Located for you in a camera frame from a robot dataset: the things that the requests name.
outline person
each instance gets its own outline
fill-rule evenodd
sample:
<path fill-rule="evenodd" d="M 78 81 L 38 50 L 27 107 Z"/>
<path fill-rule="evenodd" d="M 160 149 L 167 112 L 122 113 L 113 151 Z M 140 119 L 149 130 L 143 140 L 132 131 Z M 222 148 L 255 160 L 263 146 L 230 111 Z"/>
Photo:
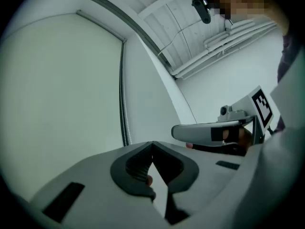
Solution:
<path fill-rule="evenodd" d="M 243 14 L 248 16 L 265 15 L 277 23 L 283 34 L 282 58 L 277 71 L 277 81 L 279 83 L 295 60 L 301 48 L 301 42 L 295 36 L 293 24 L 278 4 L 274 0 L 214 0 L 213 2 L 219 3 L 220 11 L 225 14 Z M 280 117 L 274 132 L 283 131 L 284 128 L 284 122 Z M 224 130 L 223 140 L 226 140 L 228 136 L 229 130 Z M 247 151 L 251 146 L 251 133 L 241 127 L 238 138 L 238 145 Z M 186 147 L 194 148 L 194 145 L 187 143 Z"/>

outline ceiling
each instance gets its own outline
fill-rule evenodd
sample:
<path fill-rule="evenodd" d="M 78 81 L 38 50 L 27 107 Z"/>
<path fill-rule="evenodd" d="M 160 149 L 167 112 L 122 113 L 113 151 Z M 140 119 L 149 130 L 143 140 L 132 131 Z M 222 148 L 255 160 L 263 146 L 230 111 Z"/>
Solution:
<path fill-rule="evenodd" d="M 151 31 L 149 35 L 163 51 L 171 68 L 175 70 L 204 50 L 203 41 L 224 31 L 224 18 L 214 15 L 204 24 L 192 0 L 110 0 L 129 14 L 136 14 L 141 25 Z"/>

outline white wall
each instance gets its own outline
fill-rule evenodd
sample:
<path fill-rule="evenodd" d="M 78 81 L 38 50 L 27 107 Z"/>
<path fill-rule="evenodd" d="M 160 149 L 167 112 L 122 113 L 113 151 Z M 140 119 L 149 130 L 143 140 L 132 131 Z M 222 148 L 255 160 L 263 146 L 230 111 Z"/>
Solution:
<path fill-rule="evenodd" d="M 76 162 L 122 146 L 122 42 L 76 15 L 23 27 L 0 48 L 1 169 L 26 200 Z"/>
<path fill-rule="evenodd" d="M 164 66 L 135 33 L 125 49 L 126 107 L 132 143 L 165 141 L 171 128 L 194 123 L 186 100 Z"/>
<path fill-rule="evenodd" d="M 235 103 L 260 85 L 273 110 L 271 128 L 275 129 L 280 114 L 270 92 L 277 85 L 282 49 L 283 38 L 276 29 L 196 75 L 177 80 L 197 123 L 217 121 L 221 106 Z"/>

